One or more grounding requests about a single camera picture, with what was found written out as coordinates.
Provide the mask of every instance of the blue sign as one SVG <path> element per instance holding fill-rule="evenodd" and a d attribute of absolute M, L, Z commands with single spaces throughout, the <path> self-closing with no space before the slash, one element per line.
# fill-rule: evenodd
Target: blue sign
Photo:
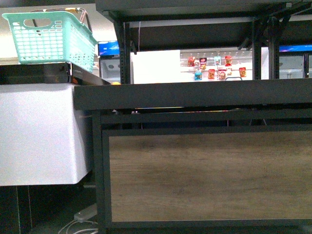
<path fill-rule="evenodd" d="M 98 55 L 119 55 L 118 41 L 102 41 L 98 43 Z"/>
<path fill-rule="evenodd" d="M 312 45 L 287 45 L 279 47 L 279 52 L 305 52 L 305 51 L 312 51 Z"/>

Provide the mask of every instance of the basket handle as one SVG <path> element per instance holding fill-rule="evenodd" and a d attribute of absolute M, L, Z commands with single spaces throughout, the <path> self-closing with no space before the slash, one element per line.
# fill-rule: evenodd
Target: basket handle
<path fill-rule="evenodd" d="M 86 19 L 87 24 L 88 24 L 88 28 L 92 32 L 92 27 L 91 27 L 91 24 L 89 21 L 88 12 L 85 9 L 80 8 L 80 7 L 77 7 L 77 8 L 52 8 L 52 9 L 35 10 L 35 11 L 31 11 L 31 12 L 51 12 L 51 11 L 67 11 L 70 13 L 81 12 L 81 16 L 80 16 L 79 21 L 81 23 L 83 23 L 84 19 Z M 37 23 L 34 19 L 33 19 L 33 23 L 34 23 L 34 26 L 37 27 Z"/>

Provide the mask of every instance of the power strip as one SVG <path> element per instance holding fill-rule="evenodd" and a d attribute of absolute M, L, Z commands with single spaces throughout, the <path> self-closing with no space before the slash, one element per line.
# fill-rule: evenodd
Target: power strip
<path fill-rule="evenodd" d="M 97 204 L 87 207 L 74 215 L 74 220 L 84 222 L 98 214 Z"/>

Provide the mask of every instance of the refrigerator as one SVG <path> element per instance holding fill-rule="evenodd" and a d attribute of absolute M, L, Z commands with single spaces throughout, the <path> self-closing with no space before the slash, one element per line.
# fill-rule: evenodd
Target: refrigerator
<path fill-rule="evenodd" d="M 98 55 L 100 77 L 109 83 L 120 83 L 120 56 L 118 42 L 99 42 Z"/>
<path fill-rule="evenodd" d="M 311 78 L 312 45 L 280 46 L 279 78 Z"/>

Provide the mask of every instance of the orange object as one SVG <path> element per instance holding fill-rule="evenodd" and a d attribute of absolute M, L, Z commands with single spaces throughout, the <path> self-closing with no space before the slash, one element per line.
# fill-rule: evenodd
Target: orange object
<path fill-rule="evenodd" d="M 226 69 L 220 69 L 219 70 L 219 79 L 225 79 L 226 78 Z"/>
<path fill-rule="evenodd" d="M 246 67 L 240 67 L 239 68 L 239 74 L 240 74 L 240 77 L 246 77 Z"/>
<path fill-rule="evenodd" d="M 215 70 L 214 69 L 209 69 L 208 70 L 208 79 L 214 79 L 215 78 Z"/>
<path fill-rule="evenodd" d="M 226 56 L 225 57 L 225 64 L 226 64 L 226 66 L 231 66 L 231 64 L 232 64 L 232 56 Z"/>

